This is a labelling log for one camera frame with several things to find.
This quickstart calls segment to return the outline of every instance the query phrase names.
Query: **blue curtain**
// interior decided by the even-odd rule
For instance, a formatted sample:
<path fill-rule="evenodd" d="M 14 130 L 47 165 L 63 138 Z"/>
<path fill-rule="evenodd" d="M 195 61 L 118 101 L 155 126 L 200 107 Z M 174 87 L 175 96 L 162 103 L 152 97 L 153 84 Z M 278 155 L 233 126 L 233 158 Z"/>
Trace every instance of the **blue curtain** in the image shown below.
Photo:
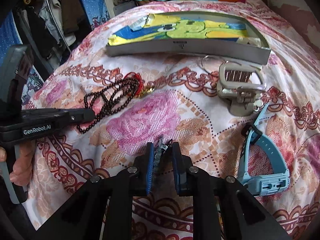
<path fill-rule="evenodd" d="M 104 0 L 81 0 L 91 28 L 94 29 L 110 19 Z"/>
<path fill-rule="evenodd" d="M 0 27 L 0 66 L 11 45 L 21 44 L 14 25 L 12 11 L 8 14 Z"/>

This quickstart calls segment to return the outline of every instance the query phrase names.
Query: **black robotic device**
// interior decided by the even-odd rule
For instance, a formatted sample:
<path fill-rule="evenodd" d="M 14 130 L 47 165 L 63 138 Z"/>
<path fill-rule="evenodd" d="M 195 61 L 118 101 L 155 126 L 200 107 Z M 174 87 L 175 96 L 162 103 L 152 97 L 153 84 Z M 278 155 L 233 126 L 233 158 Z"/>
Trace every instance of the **black robotic device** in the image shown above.
<path fill-rule="evenodd" d="M 29 47 L 10 48 L 4 66 L 1 76 L 7 78 L 0 85 L 0 145 L 7 151 L 7 162 L 0 163 L 0 168 L 12 202 L 23 203 L 27 199 L 26 189 L 9 180 L 19 157 L 18 143 L 50 135 L 68 125 L 91 122 L 94 112 L 91 109 L 21 110 L 22 88 L 32 66 Z M 291 239 L 236 178 L 217 178 L 193 166 L 190 157 L 181 154 L 177 142 L 168 147 L 166 154 L 172 159 L 177 194 L 193 197 L 194 240 L 221 239 L 217 203 L 227 240 Z M 132 198 L 150 192 L 154 158 L 154 146 L 148 143 L 145 154 L 136 157 L 133 166 L 116 176 L 102 179 L 93 175 L 37 230 L 33 240 L 98 240 L 107 206 L 102 239 L 130 240 Z"/>

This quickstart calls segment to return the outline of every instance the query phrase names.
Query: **brown garment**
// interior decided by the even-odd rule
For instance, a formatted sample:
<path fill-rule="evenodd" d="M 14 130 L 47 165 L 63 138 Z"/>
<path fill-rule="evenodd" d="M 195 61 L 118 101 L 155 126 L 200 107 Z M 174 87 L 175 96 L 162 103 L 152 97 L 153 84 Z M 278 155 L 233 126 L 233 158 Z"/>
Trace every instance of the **brown garment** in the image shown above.
<path fill-rule="evenodd" d="M 77 31 L 78 23 L 86 17 L 79 0 L 61 0 L 61 13 L 64 34 Z"/>

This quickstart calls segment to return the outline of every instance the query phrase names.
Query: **black bead necklace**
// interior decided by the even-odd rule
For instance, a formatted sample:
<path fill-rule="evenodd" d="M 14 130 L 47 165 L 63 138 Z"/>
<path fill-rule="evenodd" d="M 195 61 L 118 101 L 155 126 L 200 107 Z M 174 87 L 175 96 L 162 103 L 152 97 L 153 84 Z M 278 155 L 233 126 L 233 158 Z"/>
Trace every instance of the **black bead necklace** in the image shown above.
<path fill-rule="evenodd" d="M 102 118 L 105 116 L 110 116 L 113 114 L 118 113 L 122 109 L 124 109 L 132 100 L 134 95 L 136 94 L 139 86 L 139 80 L 136 78 L 124 78 L 118 81 L 115 81 L 113 84 L 105 87 L 99 92 L 92 92 L 84 96 L 84 107 L 92 109 L 92 106 L 95 102 L 95 100 L 99 97 L 102 97 L 104 104 L 98 114 L 96 114 L 95 120 L 86 128 L 82 129 L 80 125 L 78 124 L 76 127 L 79 130 L 80 133 L 86 133 L 89 131 L 92 127 L 94 127 Z M 110 99 L 108 100 L 105 96 L 104 92 L 106 92 L 108 89 L 113 88 L 115 91 L 112 93 Z M 119 95 L 117 98 L 115 98 L 116 94 L 122 90 L 122 94 Z M 88 105 L 88 97 L 93 96 L 90 106 Z M 112 110 L 123 98 L 124 96 L 127 96 L 127 100 L 123 103 L 123 105 L 119 106 L 118 108 Z"/>

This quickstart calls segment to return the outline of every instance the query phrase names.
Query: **human hand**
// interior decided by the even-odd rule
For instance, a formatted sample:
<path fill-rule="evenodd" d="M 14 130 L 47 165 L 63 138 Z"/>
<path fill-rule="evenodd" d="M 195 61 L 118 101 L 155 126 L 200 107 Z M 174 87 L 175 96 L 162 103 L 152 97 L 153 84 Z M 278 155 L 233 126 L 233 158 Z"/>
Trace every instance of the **human hand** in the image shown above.
<path fill-rule="evenodd" d="M 35 152 L 35 141 L 28 141 L 20 144 L 20 157 L 13 165 L 13 172 L 10 173 L 10 181 L 17 186 L 26 186 L 32 176 L 32 157 Z M 0 162 L 5 162 L 7 154 L 0 147 Z"/>

